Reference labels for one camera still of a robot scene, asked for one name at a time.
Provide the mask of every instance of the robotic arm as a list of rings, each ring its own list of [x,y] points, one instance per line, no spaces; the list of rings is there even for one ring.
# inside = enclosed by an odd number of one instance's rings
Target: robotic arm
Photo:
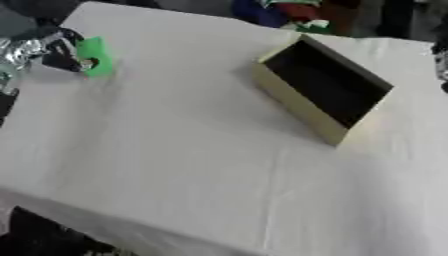
[[[0,125],[19,94],[22,77],[34,61],[70,72],[95,68],[99,60],[80,59],[76,45],[84,41],[77,32],[60,27],[42,27],[0,39]]]

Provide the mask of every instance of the green block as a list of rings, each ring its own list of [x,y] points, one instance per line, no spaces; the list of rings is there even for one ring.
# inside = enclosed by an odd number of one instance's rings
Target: green block
[[[101,37],[85,39],[76,43],[76,54],[79,59],[95,58],[98,65],[84,71],[87,76],[105,76],[113,72],[112,59],[107,55],[104,40]]]

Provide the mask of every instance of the silver object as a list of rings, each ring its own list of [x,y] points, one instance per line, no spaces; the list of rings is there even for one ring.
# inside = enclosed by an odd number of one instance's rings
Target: silver object
[[[43,39],[0,39],[0,92],[15,95],[23,75],[31,68],[32,60],[50,53],[46,47],[63,38],[63,34],[58,32]]]

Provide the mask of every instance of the open box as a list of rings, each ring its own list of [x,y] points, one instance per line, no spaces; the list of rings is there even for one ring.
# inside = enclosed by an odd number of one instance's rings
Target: open box
[[[306,35],[260,58],[254,75],[261,88],[335,146],[393,88]]]

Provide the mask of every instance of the white cloth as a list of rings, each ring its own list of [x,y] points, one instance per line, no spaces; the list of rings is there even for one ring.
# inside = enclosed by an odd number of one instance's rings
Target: white cloth
[[[252,82],[293,32],[99,3],[65,26],[104,37],[116,74],[33,69],[0,129],[1,197],[142,255],[447,255],[429,44],[315,37],[396,86],[333,148]]]

